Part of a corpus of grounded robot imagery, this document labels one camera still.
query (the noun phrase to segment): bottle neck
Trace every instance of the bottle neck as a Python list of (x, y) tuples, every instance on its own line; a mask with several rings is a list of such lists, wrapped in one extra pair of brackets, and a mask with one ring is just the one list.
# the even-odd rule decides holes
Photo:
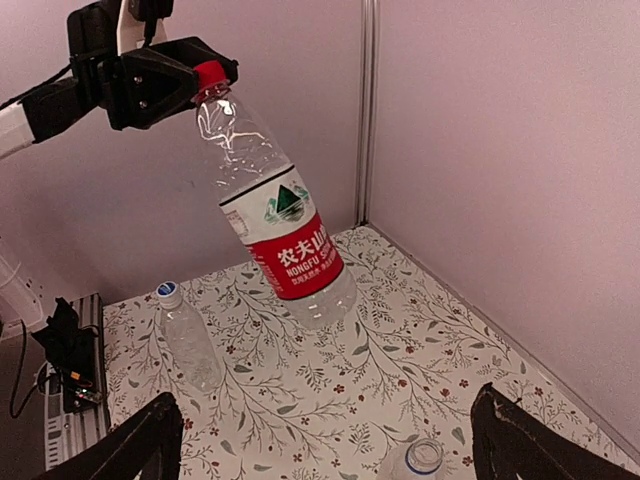
[(178, 308), (180, 308), (183, 303), (184, 303), (184, 300), (182, 299), (182, 297), (179, 297), (179, 298), (173, 299), (171, 303), (167, 303), (164, 305), (160, 303), (160, 308), (162, 308), (165, 312), (173, 312), (174, 310), (177, 310)]
[(196, 105), (200, 106), (207, 100), (218, 100), (220, 98), (224, 98), (229, 94), (230, 91), (231, 88), (229, 87), (228, 81), (219, 82), (201, 89), (194, 100)]

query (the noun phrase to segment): floral tablecloth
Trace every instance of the floral tablecloth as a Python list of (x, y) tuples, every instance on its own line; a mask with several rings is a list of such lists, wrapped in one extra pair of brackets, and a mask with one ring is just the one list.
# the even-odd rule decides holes
[(202, 312), (224, 381), (184, 381), (152, 295), (105, 310), (109, 410), (125, 421), (161, 391), (185, 418), (182, 478), (367, 480), (394, 446), (436, 438), (455, 479), (475, 478), (469, 409), (492, 381), (566, 438), (640, 471), (502, 338), (374, 230), (336, 237), (358, 283), (344, 321), (307, 331), (254, 263), (182, 286)]

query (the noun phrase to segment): black cable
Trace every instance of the black cable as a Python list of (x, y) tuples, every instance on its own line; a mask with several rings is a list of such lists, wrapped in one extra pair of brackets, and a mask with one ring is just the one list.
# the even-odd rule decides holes
[(27, 393), (27, 396), (24, 397), (24, 400), (22, 400), (22, 403), (20, 404), (18, 411), (17, 412), (14, 411), (16, 396), (18, 395), (18, 387), (20, 386), (20, 377), (22, 376), (22, 367), (24, 367), (24, 357), (27, 355), (27, 327), (24, 324), (24, 322), (21, 321), (20, 323), (22, 325), (22, 352), (20, 353), (20, 363), (18, 364), (16, 381), (13, 383), (13, 390), (11, 390), (11, 400), (9, 401), (9, 415), (11, 415), (11, 418), (13, 419), (18, 418), (22, 414), (22, 411), (27, 406), (29, 399), (31, 399), (36, 389), (38, 387), (41, 387), (42, 385), (44, 385), (45, 383), (47, 383), (49, 380), (51, 380), (53, 377), (57, 375), (55, 373), (52, 373), (41, 382), (36, 382), (36, 384), (33, 387), (31, 387), (31, 389)]
[(37, 90), (40, 87), (43, 87), (45, 85), (48, 85), (50, 83), (53, 83), (57, 80), (59, 80), (60, 78), (62, 78), (69, 70), (71, 70), (71, 64), (67, 65), (66, 67), (64, 67), (62, 70), (60, 70), (58, 73), (56, 73), (53, 77), (48, 78), (47, 80), (45, 80), (44, 82), (42, 82), (39, 85), (36, 85), (35, 87), (30, 88), (29, 90), (27, 90), (24, 93), (21, 93), (20, 95), (13, 97), (9, 100), (7, 100), (6, 102), (4, 102), (2, 105), (0, 105), (0, 110), (4, 110), (5, 108), (7, 108), (9, 105), (16, 103), (18, 100), (21, 100), (22, 98), (26, 97), (27, 95), (29, 95), (30, 93), (34, 92), (35, 90)]

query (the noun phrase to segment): red bottle cap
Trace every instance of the red bottle cap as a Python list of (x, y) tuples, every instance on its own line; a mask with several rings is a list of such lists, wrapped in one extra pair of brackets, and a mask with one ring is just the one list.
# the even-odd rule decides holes
[(198, 72), (198, 88), (200, 90), (227, 80), (227, 74), (224, 73), (224, 68), (217, 60), (201, 63), (194, 70)]

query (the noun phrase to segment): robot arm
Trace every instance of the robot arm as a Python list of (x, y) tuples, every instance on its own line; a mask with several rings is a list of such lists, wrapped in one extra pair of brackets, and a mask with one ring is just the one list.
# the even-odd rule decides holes
[(194, 108), (193, 68), (210, 60), (235, 82), (238, 63), (199, 38), (167, 41), (162, 19), (172, 10), (173, 0), (101, 0), (71, 13), (69, 67), (0, 107), (0, 159), (64, 132), (97, 106), (115, 130), (148, 129)]

